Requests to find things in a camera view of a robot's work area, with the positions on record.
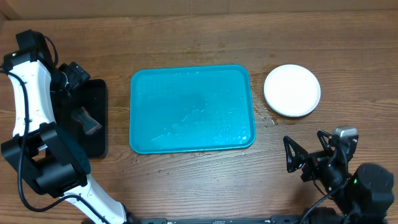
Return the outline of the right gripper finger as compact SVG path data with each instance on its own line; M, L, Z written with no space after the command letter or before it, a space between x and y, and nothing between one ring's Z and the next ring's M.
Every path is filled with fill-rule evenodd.
M332 135L324 130L319 129L317 132L318 139L324 151L332 151Z
M306 163L308 152L288 136L284 136L283 142L286 154L287 172L292 173L297 169L301 169Z

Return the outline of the dark scrubbing sponge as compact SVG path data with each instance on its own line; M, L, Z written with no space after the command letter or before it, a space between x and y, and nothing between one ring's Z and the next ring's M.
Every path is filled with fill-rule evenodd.
M91 117L85 107L80 107L72 111L71 117L83 126L84 133L91 135L101 129L102 125Z

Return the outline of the white plate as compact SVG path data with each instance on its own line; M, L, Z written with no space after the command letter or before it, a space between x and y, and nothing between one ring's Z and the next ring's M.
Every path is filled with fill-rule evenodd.
M264 98L276 113L298 118L310 114L322 95L316 76L300 65L281 65L264 82Z

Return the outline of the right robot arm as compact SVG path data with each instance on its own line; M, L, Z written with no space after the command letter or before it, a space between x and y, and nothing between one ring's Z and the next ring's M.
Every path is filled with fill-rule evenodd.
M355 153L359 134L351 126L331 133L318 130L322 151L309 153L284 136L287 172L301 170L304 182L320 182L324 196L308 208L296 223L385 223L394 203L394 176L380 165L361 164L350 174L348 163Z

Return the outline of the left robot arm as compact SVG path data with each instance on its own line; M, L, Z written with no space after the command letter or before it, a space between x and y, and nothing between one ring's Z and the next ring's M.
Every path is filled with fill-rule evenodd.
M76 63L55 68L17 53L6 56L2 67L13 85L16 123L1 152L17 171L24 206L45 212L67 201L94 223L134 223L125 206L92 177L85 149L62 129L71 119L84 126L101 124L85 108L53 110L58 101L74 102L71 92L86 85L90 76Z

